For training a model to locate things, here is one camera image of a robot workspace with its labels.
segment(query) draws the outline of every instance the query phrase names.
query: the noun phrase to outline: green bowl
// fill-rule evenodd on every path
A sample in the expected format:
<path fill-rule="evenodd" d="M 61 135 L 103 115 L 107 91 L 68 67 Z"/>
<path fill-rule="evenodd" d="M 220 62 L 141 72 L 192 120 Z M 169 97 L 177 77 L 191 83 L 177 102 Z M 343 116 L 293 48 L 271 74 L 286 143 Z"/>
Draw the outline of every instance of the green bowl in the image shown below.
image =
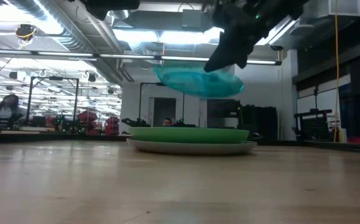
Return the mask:
<path fill-rule="evenodd" d="M 249 131 L 218 128 L 130 128 L 133 139 L 139 141 L 177 143 L 237 144 L 244 142 Z"/>

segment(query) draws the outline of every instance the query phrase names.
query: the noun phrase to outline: machine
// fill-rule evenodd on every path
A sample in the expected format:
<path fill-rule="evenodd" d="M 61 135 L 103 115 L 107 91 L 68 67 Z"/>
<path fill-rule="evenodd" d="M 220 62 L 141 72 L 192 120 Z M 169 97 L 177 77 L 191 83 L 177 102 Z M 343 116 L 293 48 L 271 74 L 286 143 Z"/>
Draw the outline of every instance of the machine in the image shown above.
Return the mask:
<path fill-rule="evenodd" d="M 137 9 L 140 0 L 81 0 L 97 19 L 104 20 L 108 11 Z M 298 19 L 308 0 L 216 0 L 211 21 L 224 29 L 217 49 L 205 65 L 212 72 L 236 64 L 244 68 L 254 45 L 280 21 L 290 16 Z"/>

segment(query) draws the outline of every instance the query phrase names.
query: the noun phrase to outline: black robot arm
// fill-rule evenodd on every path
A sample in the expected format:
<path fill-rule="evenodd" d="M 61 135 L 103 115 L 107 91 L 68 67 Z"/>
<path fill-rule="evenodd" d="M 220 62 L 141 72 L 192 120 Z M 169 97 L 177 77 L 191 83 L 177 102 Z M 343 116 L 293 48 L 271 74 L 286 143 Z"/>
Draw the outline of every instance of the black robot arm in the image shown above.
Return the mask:
<path fill-rule="evenodd" d="M 219 44 L 205 65 L 212 72 L 236 64 L 244 68 L 254 45 L 279 22 L 290 16 L 297 19 L 308 0 L 247 0 L 239 7 L 237 0 L 217 0 L 213 25 L 224 29 Z"/>

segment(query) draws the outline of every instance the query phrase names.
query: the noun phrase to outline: wooden table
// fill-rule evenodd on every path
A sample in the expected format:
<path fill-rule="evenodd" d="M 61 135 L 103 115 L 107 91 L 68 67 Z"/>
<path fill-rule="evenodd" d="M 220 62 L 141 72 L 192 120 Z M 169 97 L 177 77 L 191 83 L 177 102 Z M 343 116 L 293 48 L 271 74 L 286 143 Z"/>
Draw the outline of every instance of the wooden table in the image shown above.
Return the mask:
<path fill-rule="evenodd" d="M 125 142 L 0 144 L 0 223 L 358 223 L 360 154 L 147 154 Z"/>

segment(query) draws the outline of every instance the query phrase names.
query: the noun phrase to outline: white plate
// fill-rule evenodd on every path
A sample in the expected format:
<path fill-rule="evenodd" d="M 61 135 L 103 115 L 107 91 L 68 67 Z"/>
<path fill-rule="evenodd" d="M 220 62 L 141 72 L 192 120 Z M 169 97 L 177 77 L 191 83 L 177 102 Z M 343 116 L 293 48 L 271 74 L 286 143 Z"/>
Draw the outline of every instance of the white plate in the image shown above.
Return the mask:
<path fill-rule="evenodd" d="M 256 142 L 245 142 L 240 144 L 196 144 L 138 141 L 131 138 L 127 139 L 127 143 L 129 143 L 130 146 L 145 152 L 206 156 L 248 154 L 257 146 Z"/>

